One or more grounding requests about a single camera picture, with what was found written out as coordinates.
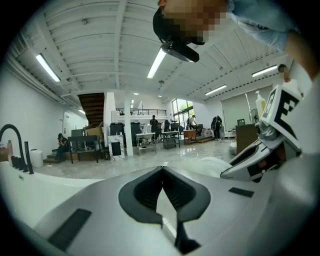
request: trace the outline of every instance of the fluorescent light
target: fluorescent light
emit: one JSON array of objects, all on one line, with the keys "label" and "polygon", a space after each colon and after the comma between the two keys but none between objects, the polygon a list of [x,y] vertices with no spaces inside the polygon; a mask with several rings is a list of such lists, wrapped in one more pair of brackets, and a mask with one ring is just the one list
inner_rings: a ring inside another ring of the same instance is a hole
[{"label": "fluorescent light", "polygon": [[252,77],[254,78],[254,77],[259,76],[259,75],[261,75],[263,73],[269,72],[271,70],[275,70],[277,67],[278,67],[277,65],[273,65],[273,66],[267,67],[265,69],[262,69],[262,70],[260,70],[258,72],[253,73]]},{"label": "fluorescent light", "polygon": [[223,88],[226,88],[226,87],[227,87],[226,85],[222,85],[222,86],[218,87],[217,89],[214,89],[214,90],[211,90],[211,91],[207,92],[205,95],[213,94],[216,91],[219,91],[219,90],[221,90]]},{"label": "fluorescent light", "polygon": [[157,72],[157,69],[159,68],[162,60],[164,59],[164,57],[166,56],[166,53],[160,48],[159,52],[158,52],[158,55],[156,56],[153,64],[152,64],[152,67],[149,71],[149,74],[148,74],[148,78],[154,78],[154,75],[155,73]]},{"label": "fluorescent light", "polygon": [[42,54],[39,54],[35,57],[38,62],[41,64],[41,66],[47,71],[47,73],[53,78],[54,81],[60,82],[59,77],[55,74],[55,72],[51,69],[51,67],[48,65]]}]

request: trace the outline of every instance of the white container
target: white container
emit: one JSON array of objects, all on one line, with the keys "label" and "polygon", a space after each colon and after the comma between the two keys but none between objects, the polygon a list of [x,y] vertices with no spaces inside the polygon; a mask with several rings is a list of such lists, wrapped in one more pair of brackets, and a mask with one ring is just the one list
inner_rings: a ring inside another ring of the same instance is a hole
[{"label": "white container", "polygon": [[40,150],[30,150],[30,161],[32,164],[32,167],[34,168],[40,168],[44,166],[44,158],[42,155],[42,151]]},{"label": "white container", "polygon": [[257,95],[258,98],[256,99],[255,104],[256,104],[256,109],[258,110],[259,120],[261,120],[262,114],[266,107],[266,100],[261,97],[258,90],[255,93],[258,94]]}]

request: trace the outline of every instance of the cardboard box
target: cardboard box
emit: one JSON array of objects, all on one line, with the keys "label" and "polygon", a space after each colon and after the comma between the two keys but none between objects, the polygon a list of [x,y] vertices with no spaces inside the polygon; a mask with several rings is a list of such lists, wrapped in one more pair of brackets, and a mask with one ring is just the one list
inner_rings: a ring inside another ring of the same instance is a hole
[{"label": "cardboard box", "polygon": [[101,122],[101,124],[98,127],[91,128],[91,129],[86,129],[85,131],[87,132],[88,136],[97,135],[97,136],[99,136],[100,140],[103,140],[103,138],[104,138],[104,134],[102,132],[103,124],[104,123]]},{"label": "cardboard box", "polygon": [[8,161],[8,149],[0,148],[0,162]]}]

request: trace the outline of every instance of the railing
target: railing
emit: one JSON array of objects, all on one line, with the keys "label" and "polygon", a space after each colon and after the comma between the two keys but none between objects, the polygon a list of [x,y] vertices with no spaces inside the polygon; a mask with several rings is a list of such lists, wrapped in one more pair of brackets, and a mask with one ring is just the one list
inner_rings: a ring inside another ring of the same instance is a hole
[{"label": "railing", "polygon": [[[117,108],[116,112],[119,116],[125,115],[124,108]],[[164,109],[142,109],[142,108],[130,108],[130,115],[131,116],[166,116],[167,111]]]}]

